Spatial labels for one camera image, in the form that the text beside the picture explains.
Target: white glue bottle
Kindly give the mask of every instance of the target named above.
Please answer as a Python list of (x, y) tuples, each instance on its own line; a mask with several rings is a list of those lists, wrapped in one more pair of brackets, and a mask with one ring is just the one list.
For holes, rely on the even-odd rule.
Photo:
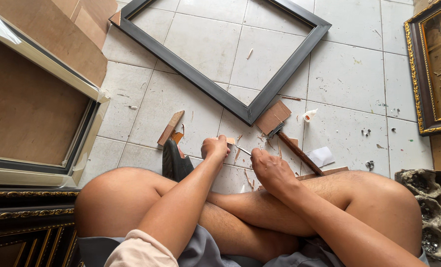
[(306, 111), (306, 113), (303, 114), (304, 121), (309, 122), (310, 120), (312, 120), (314, 118), (314, 116), (316, 115), (317, 111), (318, 111), (318, 109)]

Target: hand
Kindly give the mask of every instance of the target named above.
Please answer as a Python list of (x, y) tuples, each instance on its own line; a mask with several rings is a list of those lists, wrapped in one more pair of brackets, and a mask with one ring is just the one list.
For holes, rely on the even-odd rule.
[(214, 158), (223, 161), (230, 153), (230, 149), (227, 147), (227, 137), (222, 134), (218, 140), (215, 138), (205, 139), (200, 152), (203, 159)]
[(250, 160), (256, 177), (273, 196), (281, 194), (289, 184), (298, 181), (288, 162), (270, 155), (266, 150), (254, 148)]

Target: wooden hammer handle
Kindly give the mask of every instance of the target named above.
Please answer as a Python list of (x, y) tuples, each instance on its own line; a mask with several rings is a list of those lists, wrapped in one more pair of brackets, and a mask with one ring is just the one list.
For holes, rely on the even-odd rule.
[(314, 173), (316, 173), (316, 175), (324, 176), (323, 171), (321, 171), (321, 169), (318, 168), (318, 166), (316, 166), (316, 164), (314, 164), (314, 162), (312, 162), (310, 158), (282, 131), (278, 131), (277, 135), (304, 163), (306, 163), (311, 168), (311, 170), (313, 170)]

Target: leg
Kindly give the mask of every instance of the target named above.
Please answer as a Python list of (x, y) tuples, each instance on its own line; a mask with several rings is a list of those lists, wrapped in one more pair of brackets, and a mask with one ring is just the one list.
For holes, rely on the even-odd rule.
[[(138, 227), (146, 212), (176, 182), (138, 168), (118, 168), (90, 181), (75, 202), (80, 237), (124, 237)], [(199, 224), (222, 254), (267, 262), (298, 246), (295, 237), (248, 225), (225, 210), (206, 203)]]
[[(412, 193), (399, 183), (361, 171), (335, 173), (303, 183), (320, 197), (419, 256), (421, 212)], [(208, 201), (258, 227), (303, 237), (316, 234), (301, 217), (267, 191), (236, 195), (211, 193)]]

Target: sleeve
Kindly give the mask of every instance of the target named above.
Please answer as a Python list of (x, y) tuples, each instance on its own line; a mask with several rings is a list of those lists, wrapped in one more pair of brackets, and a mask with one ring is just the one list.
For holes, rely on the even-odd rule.
[(105, 267), (179, 267), (172, 253), (141, 230), (131, 230), (110, 254)]

